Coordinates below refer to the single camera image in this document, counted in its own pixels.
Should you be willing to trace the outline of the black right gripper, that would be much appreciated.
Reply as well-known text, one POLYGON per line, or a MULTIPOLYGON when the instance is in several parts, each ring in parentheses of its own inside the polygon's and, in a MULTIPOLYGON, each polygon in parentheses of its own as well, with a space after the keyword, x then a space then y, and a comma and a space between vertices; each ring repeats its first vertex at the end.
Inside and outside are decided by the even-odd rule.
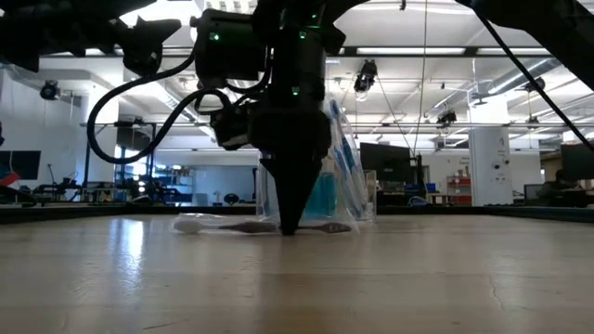
POLYGON ((249 143, 273 154, 305 155, 313 161, 261 160, 273 176, 283 235, 294 235, 330 147, 329 117, 321 100, 293 106, 256 102, 249 116, 249 143))

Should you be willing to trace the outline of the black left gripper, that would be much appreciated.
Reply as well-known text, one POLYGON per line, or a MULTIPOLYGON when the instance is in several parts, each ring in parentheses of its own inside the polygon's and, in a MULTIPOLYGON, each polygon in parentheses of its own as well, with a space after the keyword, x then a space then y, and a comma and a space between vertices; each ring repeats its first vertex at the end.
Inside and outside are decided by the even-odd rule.
POLYGON ((181 28, 178 19, 144 20, 138 18, 134 27, 122 23, 117 30, 116 44, 123 50, 123 65, 140 77, 156 72, 156 56, 151 45, 162 45, 181 28))

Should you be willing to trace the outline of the purple white toothbrush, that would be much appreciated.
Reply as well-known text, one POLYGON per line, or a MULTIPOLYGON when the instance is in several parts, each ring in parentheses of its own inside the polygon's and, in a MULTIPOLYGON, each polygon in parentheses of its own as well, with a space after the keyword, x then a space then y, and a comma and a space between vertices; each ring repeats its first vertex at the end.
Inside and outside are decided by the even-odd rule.
MULTIPOLYGON (((171 222, 172 229, 184 234, 204 231, 232 231, 243 234, 269 234, 281 231, 280 223, 272 219, 248 219, 240 216, 221 216, 207 213, 180 214, 171 222)), ((332 221, 309 221, 298 225, 298 230, 310 230, 325 234, 353 232, 352 225, 332 221)))

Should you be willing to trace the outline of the clear acrylic organizer box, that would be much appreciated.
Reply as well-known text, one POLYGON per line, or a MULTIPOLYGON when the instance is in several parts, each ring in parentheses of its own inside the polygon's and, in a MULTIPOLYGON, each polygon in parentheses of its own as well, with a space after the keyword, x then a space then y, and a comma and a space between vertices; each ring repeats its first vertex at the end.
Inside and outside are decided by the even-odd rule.
MULTIPOLYGON (((319 220, 319 221, 332 221, 338 223, 352 223, 353 221, 360 222, 373 222, 377 213, 377 200, 376 200, 376 178, 374 172, 369 172, 364 176, 364 181, 359 184, 355 190, 355 193, 360 196, 362 207, 359 210, 355 209, 354 204, 351 202, 350 195, 352 189, 346 186, 341 175, 340 167, 325 166, 322 168, 321 173, 334 173, 337 180, 337 206, 335 214, 331 217, 319 217, 315 216, 313 212, 313 204, 311 200, 312 193, 309 200, 307 201, 306 207, 303 211, 303 216, 300 221, 300 225, 304 225, 306 222, 319 220)), ((257 173, 255 176, 255 189, 257 190, 256 182, 257 173)))

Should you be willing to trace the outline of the black monitor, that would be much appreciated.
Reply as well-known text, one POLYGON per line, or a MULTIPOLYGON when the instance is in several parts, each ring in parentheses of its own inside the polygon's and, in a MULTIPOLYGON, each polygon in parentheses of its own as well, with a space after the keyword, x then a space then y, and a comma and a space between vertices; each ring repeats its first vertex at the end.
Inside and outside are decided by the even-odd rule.
POLYGON ((0 179, 16 173, 20 179, 36 180, 40 161, 40 151, 0 151, 0 179))
POLYGON ((409 183, 412 180, 408 148, 361 143, 359 153, 363 169, 375 171, 379 181, 409 183))
POLYGON ((594 152, 583 144, 561 145, 562 169, 569 180, 594 180, 594 152))

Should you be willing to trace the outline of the black metal rack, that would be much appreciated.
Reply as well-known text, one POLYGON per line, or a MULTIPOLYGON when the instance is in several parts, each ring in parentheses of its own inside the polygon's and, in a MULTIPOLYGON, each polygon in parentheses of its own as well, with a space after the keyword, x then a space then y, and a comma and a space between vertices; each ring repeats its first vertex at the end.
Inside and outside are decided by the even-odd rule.
MULTIPOLYGON (((98 123, 94 128, 97 143, 104 145, 117 160, 129 159, 147 147, 157 134, 155 122, 117 121, 98 123)), ((103 161, 90 145, 84 152, 81 202, 126 202, 154 192, 154 155, 130 163, 112 164, 103 161)))

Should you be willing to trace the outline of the red storage shelf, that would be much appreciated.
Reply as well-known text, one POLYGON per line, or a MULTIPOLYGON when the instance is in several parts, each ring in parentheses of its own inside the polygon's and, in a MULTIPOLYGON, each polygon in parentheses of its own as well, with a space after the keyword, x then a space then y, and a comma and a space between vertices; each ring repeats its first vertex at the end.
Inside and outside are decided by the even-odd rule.
POLYGON ((450 206, 471 206, 471 179, 470 177, 448 176, 446 179, 447 203, 450 206))

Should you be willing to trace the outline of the white round pillar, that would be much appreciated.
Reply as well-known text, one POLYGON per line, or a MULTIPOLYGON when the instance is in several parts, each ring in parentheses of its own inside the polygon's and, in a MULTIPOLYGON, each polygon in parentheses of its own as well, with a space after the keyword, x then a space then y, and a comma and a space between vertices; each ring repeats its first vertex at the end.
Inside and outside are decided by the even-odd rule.
POLYGON ((512 204, 508 129, 471 129, 470 158, 472 205, 512 204))

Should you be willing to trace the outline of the person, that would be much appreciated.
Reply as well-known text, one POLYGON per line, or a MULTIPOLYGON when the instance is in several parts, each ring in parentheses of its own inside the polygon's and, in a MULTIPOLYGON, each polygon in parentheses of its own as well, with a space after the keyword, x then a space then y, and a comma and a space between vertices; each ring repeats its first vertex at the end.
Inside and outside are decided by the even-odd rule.
POLYGON ((538 198, 542 204, 550 207, 575 207, 575 196, 573 190, 581 190, 582 187, 576 182, 567 178, 563 169, 555 173, 553 181, 545 182, 538 198))

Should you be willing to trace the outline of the white ceiling air duct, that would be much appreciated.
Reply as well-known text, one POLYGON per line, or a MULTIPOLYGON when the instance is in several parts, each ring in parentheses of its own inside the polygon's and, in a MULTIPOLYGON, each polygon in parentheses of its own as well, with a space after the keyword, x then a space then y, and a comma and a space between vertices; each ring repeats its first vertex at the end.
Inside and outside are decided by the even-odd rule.
MULTIPOLYGON (((136 113, 145 122, 164 123, 179 103, 199 88, 202 88, 200 80, 189 69, 167 79, 134 87, 123 93, 121 101, 134 107, 135 111, 130 111, 130 114, 136 113)), ((200 115, 194 102, 181 112, 169 135, 206 136, 215 141, 209 117, 200 115)))

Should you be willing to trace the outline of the black overhead gantry frame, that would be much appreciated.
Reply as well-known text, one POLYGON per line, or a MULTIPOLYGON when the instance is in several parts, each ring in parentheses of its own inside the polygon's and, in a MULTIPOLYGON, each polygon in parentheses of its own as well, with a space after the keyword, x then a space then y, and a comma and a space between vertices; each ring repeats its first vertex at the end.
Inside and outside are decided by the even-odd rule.
MULTIPOLYGON (((182 57, 189 55, 191 47, 165 47, 162 55, 165 57, 182 57)), ((543 47, 512 47, 510 51, 518 58, 543 58, 552 56, 543 47)), ((98 49, 87 51, 88 57, 115 56, 122 57, 123 50, 116 48, 114 54, 104 54, 98 49)), ((353 46, 342 47, 337 55, 332 57, 355 58, 355 57, 385 57, 385 58, 416 58, 427 56, 431 58, 499 58, 507 54, 501 47, 495 46, 353 46)))

